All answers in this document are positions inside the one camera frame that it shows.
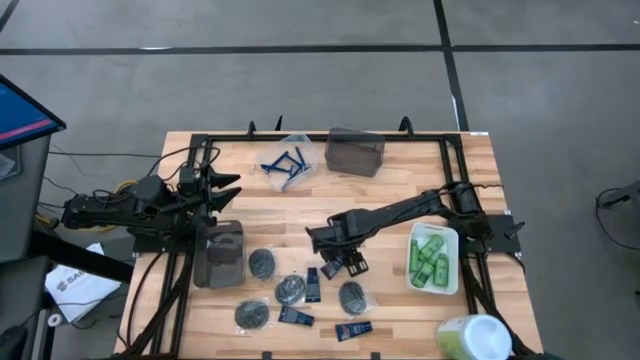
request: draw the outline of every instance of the wooden table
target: wooden table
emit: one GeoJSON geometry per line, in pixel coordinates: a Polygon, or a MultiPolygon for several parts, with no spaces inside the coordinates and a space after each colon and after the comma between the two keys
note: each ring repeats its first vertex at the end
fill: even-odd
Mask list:
{"type": "MultiPolygon", "coordinates": [[[[188,146],[190,132],[167,134],[163,153],[188,146]]],[[[486,134],[462,133],[467,168],[475,184],[499,184],[500,176],[486,134]]],[[[285,193],[272,191],[260,171],[252,170],[256,154],[270,142],[218,142],[222,154],[215,161],[216,171],[241,174],[234,186],[243,190],[219,219],[237,219],[244,226],[247,256],[265,246],[274,249],[277,271],[306,274],[310,266],[323,261],[313,254],[305,226],[326,224],[326,218],[352,208],[375,209],[412,197],[444,184],[439,147],[431,142],[388,142],[384,164],[374,178],[330,172],[324,164],[317,173],[285,193]]],[[[324,143],[315,143],[324,153],[324,143]]],[[[451,158],[455,159],[453,150],[451,158]]],[[[186,152],[163,160],[158,174],[168,177],[186,159],[186,152]]],[[[502,213],[507,207],[500,188],[477,189],[487,213],[502,213]]],[[[462,278],[457,294],[438,296],[407,288],[404,278],[407,236],[414,222],[444,224],[439,217],[423,217],[380,231],[368,239],[362,253],[370,270],[355,278],[373,293],[378,307],[354,321],[371,320],[374,331],[344,342],[336,340],[334,325],[347,322],[338,303],[338,288],[349,279],[345,270],[328,281],[320,275],[322,302],[303,306],[315,316],[311,328],[275,322],[280,310],[274,299],[275,281],[259,281],[250,275],[243,286],[228,289],[198,289],[189,292],[180,358],[260,358],[263,351],[274,358],[370,358],[380,352],[383,358],[442,358],[435,341],[438,324],[454,316],[466,315],[462,278]],[[249,298],[270,298],[272,328],[250,336],[237,335],[235,307],[249,298]]],[[[128,314],[135,289],[154,254],[144,254],[135,265],[125,314],[128,314]]],[[[167,255],[156,263],[138,300],[133,333],[138,334],[158,306],[167,255]]],[[[491,255],[489,268],[498,309],[513,329],[534,350],[541,351],[536,322],[522,269],[503,255],[491,255]]],[[[176,269],[181,266],[180,259],[176,269]]],[[[163,350],[169,348],[174,314],[165,326],[163,350]]],[[[120,326],[126,332],[127,316],[120,326]]],[[[123,349],[118,342],[116,351],[123,349]]]]}

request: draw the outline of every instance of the small green bottle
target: small green bottle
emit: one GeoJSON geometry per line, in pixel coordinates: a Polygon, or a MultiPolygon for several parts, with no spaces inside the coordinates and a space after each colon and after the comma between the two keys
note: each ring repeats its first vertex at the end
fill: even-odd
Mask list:
{"type": "Polygon", "coordinates": [[[411,251],[409,252],[409,273],[414,273],[420,269],[418,267],[418,240],[411,240],[411,251]]]}
{"type": "Polygon", "coordinates": [[[429,260],[433,254],[435,254],[444,244],[444,239],[440,235],[432,235],[425,246],[420,249],[420,254],[424,256],[425,260],[429,260]]]}
{"type": "Polygon", "coordinates": [[[449,259],[447,255],[438,255],[435,268],[433,284],[440,287],[447,287],[449,284],[449,259]]]}
{"type": "Polygon", "coordinates": [[[411,279],[411,285],[422,289],[424,284],[427,283],[427,280],[429,280],[429,276],[431,276],[434,271],[435,269],[433,265],[427,262],[423,263],[420,270],[418,270],[418,273],[413,276],[413,279],[411,279]]]}

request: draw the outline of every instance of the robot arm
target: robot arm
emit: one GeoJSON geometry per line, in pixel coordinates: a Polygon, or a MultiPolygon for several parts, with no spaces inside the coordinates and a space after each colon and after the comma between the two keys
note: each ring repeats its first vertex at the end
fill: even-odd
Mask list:
{"type": "Polygon", "coordinates": [[[351,276],[369,268],[357,248],[375,236],[382,228],[421,216],[438,215],[459,223],[468,237],[489,239],[493,236],[487,217],[480,206],[474,185],[455,182],[375,210],[353,209],[327,219],[328,226],[306,229],[311,237],[313,252],[327,261],[346,266],[351,276]],[[451,197],[452,208],[444,206],[441,196],[451,197]]]}

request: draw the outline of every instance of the black stand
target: black stand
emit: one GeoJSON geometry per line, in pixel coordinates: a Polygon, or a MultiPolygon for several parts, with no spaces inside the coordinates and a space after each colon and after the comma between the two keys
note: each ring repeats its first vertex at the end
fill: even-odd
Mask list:
{"type": "Polygon", "coordinates": [[[620,190],[612,191],[608,195],[603,195],[598,203],[598,207],[601,209],[609,209],[621,201],[629,200],[631,200],[633,207],[640,211],[640,180],[620,190]]]}
{"type": "Polygon", "coordinates": [[[51,261],[90,274],[128,284],[133,266],[75,246],[60,238],[32,231],[29,252],[33,256],[45,255],[51,261]]]}

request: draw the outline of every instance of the computer screen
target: computer screen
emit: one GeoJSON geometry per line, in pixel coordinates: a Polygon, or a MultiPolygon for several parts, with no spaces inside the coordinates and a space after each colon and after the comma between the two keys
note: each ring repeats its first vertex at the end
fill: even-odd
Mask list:
{"type": "Polygon", "coordinates": [[[64,122],[0,76],[0,149],[64,128],[64,122]]]}

